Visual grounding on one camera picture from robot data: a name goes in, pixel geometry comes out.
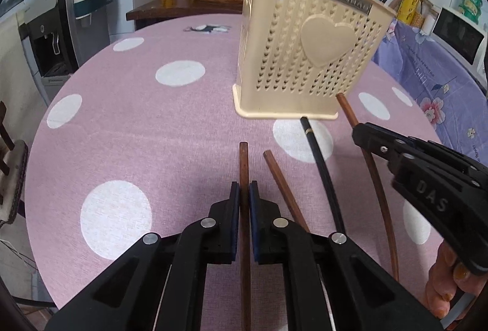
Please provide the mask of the operator right hand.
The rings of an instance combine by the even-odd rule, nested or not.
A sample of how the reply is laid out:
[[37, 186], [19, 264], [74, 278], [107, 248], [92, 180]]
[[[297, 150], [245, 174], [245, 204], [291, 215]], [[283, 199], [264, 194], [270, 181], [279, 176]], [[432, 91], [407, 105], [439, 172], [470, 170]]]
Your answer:
[[438, 319], [444, 319], [451, 310], [458, 290], [477, 297], [487, 281], [487, 274], [477, 276], [458, 260], [452, 248], [443, 241], [438, 248], [435, 263], [429, 269], [424, 291], [424, 305]]

